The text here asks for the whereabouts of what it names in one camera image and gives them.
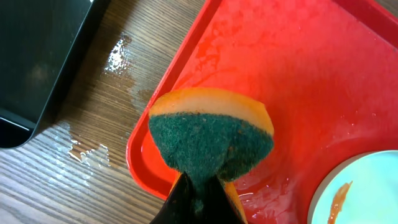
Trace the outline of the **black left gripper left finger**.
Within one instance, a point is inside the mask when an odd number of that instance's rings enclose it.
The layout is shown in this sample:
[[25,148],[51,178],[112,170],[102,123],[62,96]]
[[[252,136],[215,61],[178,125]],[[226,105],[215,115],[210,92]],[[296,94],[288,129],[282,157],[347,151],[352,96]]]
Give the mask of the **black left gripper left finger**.
[[150,224],[194,224],[199,219],[195,215],[194,201],[196,190],[191,179],[182,173],[172,187],[171,193]]

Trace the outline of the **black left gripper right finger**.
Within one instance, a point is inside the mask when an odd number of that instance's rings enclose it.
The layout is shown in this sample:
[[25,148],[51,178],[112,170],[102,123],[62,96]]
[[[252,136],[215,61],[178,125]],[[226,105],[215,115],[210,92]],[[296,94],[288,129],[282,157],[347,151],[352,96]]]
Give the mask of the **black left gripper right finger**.
[[202,200],[202,223],[244,224],[217,177],[212,177],[205,184]]

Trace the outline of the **orange green sponge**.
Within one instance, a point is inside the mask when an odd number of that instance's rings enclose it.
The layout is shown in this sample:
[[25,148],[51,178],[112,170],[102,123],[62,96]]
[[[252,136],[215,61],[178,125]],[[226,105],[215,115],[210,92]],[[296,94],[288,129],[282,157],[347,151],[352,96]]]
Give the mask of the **orange green sponge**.
[[173,186],[182,173],[191,179],[198,223],[202,223],[205,184],[212,177],[219,179],[246,223],[233,182],[256,167],[274,146],[274,127],[263,103],[217,88],[174,90],[152,105],[149,131],[165,164],[178,173]]

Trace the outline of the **white plate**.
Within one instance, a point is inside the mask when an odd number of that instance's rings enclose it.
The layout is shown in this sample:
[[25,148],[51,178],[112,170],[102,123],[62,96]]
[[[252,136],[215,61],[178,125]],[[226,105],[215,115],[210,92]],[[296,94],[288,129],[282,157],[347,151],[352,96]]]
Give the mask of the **white plate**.
[[307,222],[397,223],[397,151],[368,152],[336,166],[316,189]]

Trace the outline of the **red plastic tray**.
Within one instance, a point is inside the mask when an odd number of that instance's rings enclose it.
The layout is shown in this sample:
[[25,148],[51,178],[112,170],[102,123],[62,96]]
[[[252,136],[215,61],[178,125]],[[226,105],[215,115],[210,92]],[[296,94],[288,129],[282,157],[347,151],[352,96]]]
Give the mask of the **red plastic tray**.
[[308,223],[342,162],[397,151],[397,16],[376,1],[207,1],[151,103],[217,88],[264,104],[273,150],[235,182],[248,223]]

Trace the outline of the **black water tray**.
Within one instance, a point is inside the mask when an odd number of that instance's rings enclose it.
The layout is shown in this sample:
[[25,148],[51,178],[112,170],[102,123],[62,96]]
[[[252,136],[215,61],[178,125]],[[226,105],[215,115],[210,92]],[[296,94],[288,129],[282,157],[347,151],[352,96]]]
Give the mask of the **black water tray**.
[[1,148],[55,120],[109,0],[1,0]]

